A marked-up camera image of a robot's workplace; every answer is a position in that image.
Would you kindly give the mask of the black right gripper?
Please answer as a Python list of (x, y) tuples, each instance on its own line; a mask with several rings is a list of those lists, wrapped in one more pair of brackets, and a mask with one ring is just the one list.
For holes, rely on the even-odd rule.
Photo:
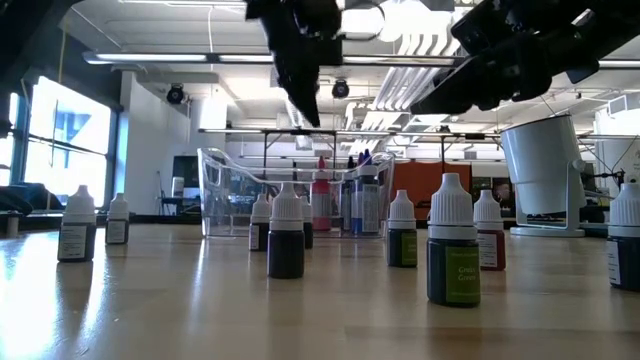
[(451, 29), (467, 57), (410, 106), (413, 115), (494, 109), (545, 93), (584, 43), (574, 20), (588, 1), (483, 1)]

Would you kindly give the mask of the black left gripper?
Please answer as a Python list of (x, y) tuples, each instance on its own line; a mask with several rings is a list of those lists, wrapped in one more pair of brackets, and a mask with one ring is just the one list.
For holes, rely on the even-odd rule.
[(320, 127), (316, 100), (318, 66), (343, 63), (338, 35), (342, 10), (336, 0), (244, 0), (245, 19), (257, 20), (278, 65), (278, 81), (292, 105)]

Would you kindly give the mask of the large red food colouring bottle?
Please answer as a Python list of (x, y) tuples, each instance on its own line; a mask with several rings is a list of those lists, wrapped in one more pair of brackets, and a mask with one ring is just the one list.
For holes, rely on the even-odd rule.
[(323, 156), (317, 162), (318, 171), (313, 174), (311, 185), (311, 205), (313, 229), (315, 231), (331, 230), (331, 194), (329, 174), (325, 171), (326, 163)]

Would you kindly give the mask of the clear plastic bin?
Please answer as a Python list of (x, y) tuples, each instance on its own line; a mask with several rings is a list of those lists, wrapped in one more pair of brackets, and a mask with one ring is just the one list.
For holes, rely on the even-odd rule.
[[(317, 162), (323, 156), (325, 171), (329, 174), (331, 194), (331, 230), (320, 232), (328, 237), (356, 234), (341, 231), (340, 192), (347, 169), (346, 157), (314, 156), (259, 156), (239, 155), (236, 158), (217, 148), (198, 151), (199, 190), (201, 200), (202, 233), (213, 236), (245, 236), (249, 230), (252, 207), (259, 194), (265, 194), (268, 202), (279, 193), (283, 182), (292, 183), (298, 197), (307, 196), (311, 204), (313, 174), (318, 171)], [(386, 152), (371, 155), (378, 168), (379, 184), (379, 232), (385, 231), (386, 219), (393, 189), (396, 158)], [(353, 169), (351, 221), (356, 218), (356, 177)]]

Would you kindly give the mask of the large blue food colouring bottle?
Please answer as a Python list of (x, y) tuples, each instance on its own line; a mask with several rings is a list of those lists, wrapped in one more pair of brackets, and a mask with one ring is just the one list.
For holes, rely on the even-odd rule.
[(356, 218), (357, 235), (374, 235), (379, 232), (379, 184), (378, 168), (373, 163), (368, 149), (361, 157), (356, 177)]

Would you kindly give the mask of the small red-brown dropper bottle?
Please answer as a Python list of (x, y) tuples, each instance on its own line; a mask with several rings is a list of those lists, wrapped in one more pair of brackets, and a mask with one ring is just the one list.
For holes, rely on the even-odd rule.
[(477, 229), (480, 267), (486, 271), (506, 268), (506, 238), (500, 204), (491, 190), (482, 190), (474, 203), (474, 225)]

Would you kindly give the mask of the small dark purple dropper bottle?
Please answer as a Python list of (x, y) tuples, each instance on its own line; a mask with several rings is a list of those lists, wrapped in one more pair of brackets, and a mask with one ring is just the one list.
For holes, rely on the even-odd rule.
[(268, 233), (268, 276), (297, 279), (305, 270), (303, 212), (292, 183), (283, 182), (273, 199)]

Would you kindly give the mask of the small green dropper bottle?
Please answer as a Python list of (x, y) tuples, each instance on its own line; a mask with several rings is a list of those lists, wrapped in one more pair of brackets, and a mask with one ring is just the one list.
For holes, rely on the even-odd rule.
[(390, 204), (386, 255), (390, 267), (415, 268), (418, 263), (414, 204), (406, 190), (398, 190)]

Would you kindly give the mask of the orange partition panel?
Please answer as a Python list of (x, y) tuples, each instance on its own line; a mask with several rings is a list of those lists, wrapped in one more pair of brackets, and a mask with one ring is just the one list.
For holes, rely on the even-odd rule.
[(457, 173), (465, 191), (470, 191), (472, 168), (470, 165), (453, 163), (407, 162), (395, 165), (391, 199), (398, 190), (406, 190), (414, 204), (415, 217), (425, 221), (430, 211), (431, 196), (441, 186), (444, 173)]

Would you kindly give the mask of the black monitor screen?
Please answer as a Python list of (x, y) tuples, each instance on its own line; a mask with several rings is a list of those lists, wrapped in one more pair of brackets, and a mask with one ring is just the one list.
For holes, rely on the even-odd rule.
[(177, 155), (173, 159), (173, 177), (184, 179), (185, 188), (199, 187), (199, 161), (197, 156)]

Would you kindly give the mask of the black clamp rod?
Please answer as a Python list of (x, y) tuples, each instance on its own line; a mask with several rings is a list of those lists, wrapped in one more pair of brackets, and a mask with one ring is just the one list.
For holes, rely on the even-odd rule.
[(604, 173), (599, 173), (599, 174), (591, 174), (591, 173), (587, 173), (587, 172), (583, 172), (581, 174), (581, 179), (582, 180), (591, 180), (591, 179), (608, 179), (608, 178), (612, 178), (614, 183), (619, 186), (624, 182), (624, 176), (625, 176), (625, 171), (624, 170), (620, 170), (620, 171), (616, 171), (616, 172), (604, 172)]

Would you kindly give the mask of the small grass green label bottle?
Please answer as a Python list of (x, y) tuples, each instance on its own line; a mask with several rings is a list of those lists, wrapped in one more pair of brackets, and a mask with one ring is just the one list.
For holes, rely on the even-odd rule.
[(472, 197), (457, 173), (443, 174), (440, 188), (431, 196), (426, 260), (430, 302), (462, 308), (480, 304), (479, 245)]

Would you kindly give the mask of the small dark blue dropper bottle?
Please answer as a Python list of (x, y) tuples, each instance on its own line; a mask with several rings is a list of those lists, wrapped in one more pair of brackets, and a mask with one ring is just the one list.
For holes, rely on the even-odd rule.
[(610, 285), (640, 292), (640, 183), (624, 183), (610, 203), (606, 255)]

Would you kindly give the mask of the dark cloth bundle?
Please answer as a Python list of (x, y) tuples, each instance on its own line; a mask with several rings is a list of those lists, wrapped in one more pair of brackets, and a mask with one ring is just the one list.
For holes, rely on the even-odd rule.
[(0, 186), (0, 211), (29, 215), (34, 210), (63, 210), (58, 198), (40, 183)]

